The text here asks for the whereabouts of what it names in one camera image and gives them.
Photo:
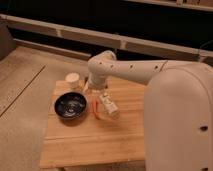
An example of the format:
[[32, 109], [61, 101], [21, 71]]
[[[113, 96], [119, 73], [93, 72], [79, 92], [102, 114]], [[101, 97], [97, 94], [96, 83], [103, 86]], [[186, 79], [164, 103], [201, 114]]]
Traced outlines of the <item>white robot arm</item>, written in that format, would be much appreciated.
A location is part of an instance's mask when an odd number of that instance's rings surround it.
[[107, 50], [88, 61], [89, 86], [115, 76], [146, 86], [146, 171], [213, 171], [213, 67], [192, 61], [119, 61]]

